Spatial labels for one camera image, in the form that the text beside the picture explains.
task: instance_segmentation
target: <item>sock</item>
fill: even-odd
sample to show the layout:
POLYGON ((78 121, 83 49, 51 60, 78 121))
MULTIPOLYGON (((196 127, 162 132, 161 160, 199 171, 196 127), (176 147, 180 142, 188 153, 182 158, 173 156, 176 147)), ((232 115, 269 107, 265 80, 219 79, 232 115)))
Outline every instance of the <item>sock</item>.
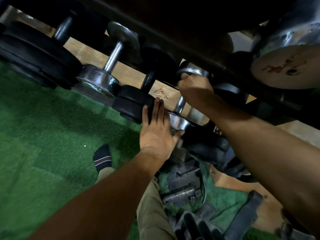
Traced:
POLYGON ((107 144, 96 150, 93 155, 93 162, 98 173, 106 167, 112 167, 112 157, 107 144))

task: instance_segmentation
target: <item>striped sock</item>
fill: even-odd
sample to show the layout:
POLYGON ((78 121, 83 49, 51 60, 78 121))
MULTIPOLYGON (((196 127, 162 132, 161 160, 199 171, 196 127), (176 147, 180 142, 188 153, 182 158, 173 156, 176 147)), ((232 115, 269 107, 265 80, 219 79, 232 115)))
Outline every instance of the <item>striped sock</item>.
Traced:
POLYGON ((107 144, 96 150, 92 159, 98 173, 106 167, 112 167, 112 157, 107 144))

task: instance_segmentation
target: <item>person's right hand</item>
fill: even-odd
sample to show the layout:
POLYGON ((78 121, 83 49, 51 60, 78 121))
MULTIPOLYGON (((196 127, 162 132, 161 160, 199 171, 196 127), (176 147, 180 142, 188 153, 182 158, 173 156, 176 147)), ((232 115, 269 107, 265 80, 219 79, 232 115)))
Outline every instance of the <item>person's right hand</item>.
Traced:
POLYGON ((209 79, 199 75, 183 73, 178 88, 184 100, 197 110, 201 110, 215 96, 209 79))

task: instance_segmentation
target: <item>finger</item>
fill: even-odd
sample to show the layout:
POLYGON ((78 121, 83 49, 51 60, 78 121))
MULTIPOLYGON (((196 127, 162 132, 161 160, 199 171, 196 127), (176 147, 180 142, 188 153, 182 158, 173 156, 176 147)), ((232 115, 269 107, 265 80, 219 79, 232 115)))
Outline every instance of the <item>finger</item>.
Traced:
POLYGON ((158 123, 162 123, 163 124, 164 116, 165 116, 165 105, 164 105, 164 101, 161 99, 160 100, 160 104, 159 104, 157 124, 158 123))
POLYGON ((142 108, 142 127, 149 126, 149 117, 148 117, 148 105, 144 105, 142 108))
POLYGON ((154 101, 151 123, 157 123, 160 99, 157 97, 154 101))
POLYGON ((166 109, 164 109, 163 124, 167 129, 170 130, 170 127, 171 127, 170 115, 169 115, 169 112, 166 109))
POLYGON ((180 130, 173 136, 174 144, 177 144, 177 142, 179 141, 181 136, 184 134, 184 132, 185 132, 184 130, 180 130))
POLYGON ((181 74, 181 80, 186 79, 189 75, 187 73, 181 74))

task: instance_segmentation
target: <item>pant leg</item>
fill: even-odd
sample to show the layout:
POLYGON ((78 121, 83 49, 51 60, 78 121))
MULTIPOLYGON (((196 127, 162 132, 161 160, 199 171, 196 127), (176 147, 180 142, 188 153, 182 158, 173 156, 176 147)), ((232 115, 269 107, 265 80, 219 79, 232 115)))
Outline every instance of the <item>pant leg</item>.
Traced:
POLYGON ((156 178, 150 182, 140 200, 137 220, 140 240, 177 239, 163 209, 156 178))
POLYGON ((109 176, 114 171, 115 171, 115 169, 111 168, 111 167, 106 167, 104 169, 101 169, 100 172, 99 172, 98 179, 97 179, 96 183, 98 183, 102 179, 106 178, 107 176, 109 176))

